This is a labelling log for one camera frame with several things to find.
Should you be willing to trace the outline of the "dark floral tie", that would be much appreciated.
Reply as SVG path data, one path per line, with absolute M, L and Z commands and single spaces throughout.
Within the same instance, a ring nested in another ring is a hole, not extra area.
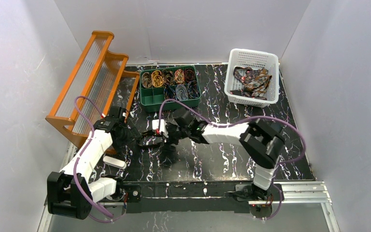
M 157 134 L 154 130 L 147 130 L 140 133 L 137 145 L 141 149 L 155 149 L 163 145 L 162 135 Z

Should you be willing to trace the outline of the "white plastic basket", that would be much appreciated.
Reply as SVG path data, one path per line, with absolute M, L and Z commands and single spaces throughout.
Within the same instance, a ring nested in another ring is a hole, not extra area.
M 254 99 L 239 95 L 243 85 L 233 76 L 234 68 L 237 66 L 251 67 L 254 70 L 265 68 L 269 71 L 269 74 L 272 75 L 272 79 L 265 95 L 267 100 Z M 229 102 L 261 108 L 270 104 L 275 104 L 279 100 L 279 81 L 279 60 L 275 54 L 239 48 L 231 50 L 224 87 L 224 92 L 227 95 Z

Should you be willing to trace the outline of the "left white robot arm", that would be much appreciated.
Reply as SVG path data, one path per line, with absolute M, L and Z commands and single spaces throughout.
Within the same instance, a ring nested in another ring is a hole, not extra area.
M 96 208 L 107 217 L 113 216 L 99 202 L 107 197 L 119 200 L 127 197 L 122 180 L 111 175 L 93 182 L 89 179 L 100 159 L 126 169 L 125 161 L 105 156 L 110 147 L 118 150 L 140 140 L 140 133 L 129 125 L 126 117 L 126 109 L 113 106 L 107 116 L 91 125 L 88 138 L 73 159 L 59 172 L 49 174 L 47 207 L 50 214 L 85 219 L 92 208 Z

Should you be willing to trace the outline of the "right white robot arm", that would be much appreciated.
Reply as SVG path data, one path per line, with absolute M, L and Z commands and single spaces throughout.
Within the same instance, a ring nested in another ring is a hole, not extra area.
M 250 187 L 235 190 L 232 195 L 240 199 L 267 200 L 281 150 L 285 145 L 279 127 L 256 119 L 239 124 L 218 124 L 208 119 L 197 119 L 189 111 L 179 110 L 173 123 L 154 119 L 152 129 L 163 137 L 163 147 L 172 150 L 181 139 L 197 144 L 230 144 L 241 146 L 254 161 L 256 168 Z

